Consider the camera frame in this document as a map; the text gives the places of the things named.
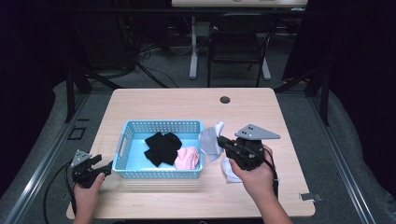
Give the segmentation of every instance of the black chair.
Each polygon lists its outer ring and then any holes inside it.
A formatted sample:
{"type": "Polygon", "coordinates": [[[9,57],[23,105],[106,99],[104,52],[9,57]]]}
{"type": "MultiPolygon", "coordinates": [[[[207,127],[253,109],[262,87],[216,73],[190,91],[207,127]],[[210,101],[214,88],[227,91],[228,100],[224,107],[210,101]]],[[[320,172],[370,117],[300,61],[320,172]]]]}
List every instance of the black chair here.
{"type": "Polygon", "coordinates": [[[256,80],[259,87],[265,51],[275,27],[275,20],[261,13],[227,13],[215,18],[209,25],[207,87],[212,78],[256,80]],[[250,64],[248,69],[258,64],[259,72],[254,78],[212,77],[212,63],[246,63],[250,64]]]}

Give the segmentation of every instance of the person's right arm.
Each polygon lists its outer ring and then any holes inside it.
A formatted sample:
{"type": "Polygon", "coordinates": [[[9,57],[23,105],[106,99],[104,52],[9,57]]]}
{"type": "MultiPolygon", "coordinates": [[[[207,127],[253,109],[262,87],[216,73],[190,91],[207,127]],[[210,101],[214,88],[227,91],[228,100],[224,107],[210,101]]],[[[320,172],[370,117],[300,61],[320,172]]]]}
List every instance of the person's right arm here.
{"type": "MultiPolygon", "coordinates": [[[[265,145],[263,146],[272,153],[271,148],[265,145]]],[[[271,162],[271,157],[266,151],[265,159],[271,162]]],[[[242,180],[247,193],[259,208],[260,213],[262,214],[262,220],[265,224],[292,223],[288,214],[285,212],[274,194],[274,177],[267,164],[263,162],[260,167],[251,171],[241,170],[234,160],[230,160],[230,164],[233,169],[233,173],[242,180]]]]}

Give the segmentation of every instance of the hand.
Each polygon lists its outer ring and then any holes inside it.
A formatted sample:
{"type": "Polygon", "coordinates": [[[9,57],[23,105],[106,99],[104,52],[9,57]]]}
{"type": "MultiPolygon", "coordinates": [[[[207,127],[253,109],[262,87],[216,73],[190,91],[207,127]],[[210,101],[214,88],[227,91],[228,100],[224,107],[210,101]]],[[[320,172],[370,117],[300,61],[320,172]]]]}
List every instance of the hand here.
{"type": "Polygon", "coordinates": [[[99,188],[105,180],[105,174],[99,174],[89,189],[77,183],[74,187],[77,213],[74,224],[91,223],[96,205],[99,202],[99,188]]]}
{"type": "MultiPolygon", "coordinates": [[[[272,149],[266,145],[262,145],[271,154],[272,149]]],[[[272,164],[271,156],[266,150],[263,151],[264,158],[272,164]]],[[[271,168],[265,164],[251,171],[242,170],[234,160],[230,160],[233,173],[236,174],[244,183],[244,187],[250,197],[256,201],[260,198],[275,197],[274,194],[274,176],[271,168]]]]}

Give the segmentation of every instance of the chair backrest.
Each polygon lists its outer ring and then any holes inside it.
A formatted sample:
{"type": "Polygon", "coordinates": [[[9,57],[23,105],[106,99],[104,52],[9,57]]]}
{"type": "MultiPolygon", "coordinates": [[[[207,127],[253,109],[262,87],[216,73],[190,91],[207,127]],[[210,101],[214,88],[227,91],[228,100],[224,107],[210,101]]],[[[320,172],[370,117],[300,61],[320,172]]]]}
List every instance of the chair backrest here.
{"type": "Polygon", "coordinates": [[[209,26],[210,33],[258,34],[275,28],[274,18],[262,13],[226,13],[216,17],[209,26]]]}

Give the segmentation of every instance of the gray carpet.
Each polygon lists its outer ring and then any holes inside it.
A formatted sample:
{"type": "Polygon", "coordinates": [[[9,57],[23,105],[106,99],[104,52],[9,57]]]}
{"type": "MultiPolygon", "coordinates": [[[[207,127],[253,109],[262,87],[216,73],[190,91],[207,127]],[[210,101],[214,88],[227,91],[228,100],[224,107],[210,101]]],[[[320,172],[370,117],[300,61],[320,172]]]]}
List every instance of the gray carpet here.
{"type": "MultiPolygon", "coordinates": [[[[281,85],[281,76],[288,58],[292,40],[283,37],[274,37],[267,53],[267,62],[273,79],[262,81],[261,87],[275,88],[281,85]]],[[[155,68],[166,75],[152,71],[163,83],[174,88],[200,87],[206,85],[205,77],[205,46],[199,51],[198,78],[189,79],[190,56],[188,54],[175,54],[172,51],[163,52],[154,50],[150,57],[141,63],[147,67],[155,68]]],[[[144,75],[143,72],[133,72],[125,77],[113,78],[117,84],[126,88],[160,88],[158,84],[144,75]]],[[[44,191],[54,176],[55,172],[64,163],[72,159],[76,150],[89,151],[91,144],[100,125],[102,116],[106,110],[111,90],[96,80],[91,80],[93,85],[92,94],[78,95],[80,102],[85,102],[78,111],[74,121],[64,125],[66,118],[65,84],[62,83],[54,89],[57,95],[55,106],[49,120],[42,131],[35,147],[32,149],[26,163],[21,168],[18,176],[0,200],[0,222],[4,223],[11,210],[21,197],[35,169],[42,162],[49,150],[57,143],[57,137],[61,132],[64,140],[58,146],[60,152],[53,159],[53,165],[48,173],[46,181],[40,187],[37,195],[34,195],[32,204],[28,204],[26,213],[22,214],[22,223],[44,223],[42,201],[44,191]],[[75,138],[73,129],[84,129],[80,140],[75,138]]],[[[323,201],[316,202],[317,212],[312,217],[294,217],[295,223],[362,223],[360,214],[357,212],[351,193],[346,187],[345,180],[337,169],[331,144],[320,125],[316,116],[315,99],[307,99],[301,92],[304,84],[293,88],[293,91],[277,95],[283,116],[290,131],[290,136],[297,152],[300,164],[309,190],[320,194],[323,201]]],[[[346,159],[346,163],[354,176],[354,180],[360,187],[361,195],[367,202],[371,214],[376,223],[396,223],[394,200],[377,184],[373,174],[361,159],[361,146],[359,137],[356,135],[353,125],[337,98],[331,94],[329,102],[330,130],[346,159]]],[[[49,223],[70,223],[65,216],[65,210],[69,204],[68,196],[64,187],[63,173],[54,179],[49,191],[47,212],[49,223]]],[[[116,220],[95,220],[94,223],[113,223],[116,220]]],[[[131,223],[200,223],[201,220],[171,220],[171,221],[143,221],[136,220],[131,223]]],[[[260,223],[259,219],[250,220],[205,220],[206,223],[260,223]]]]}

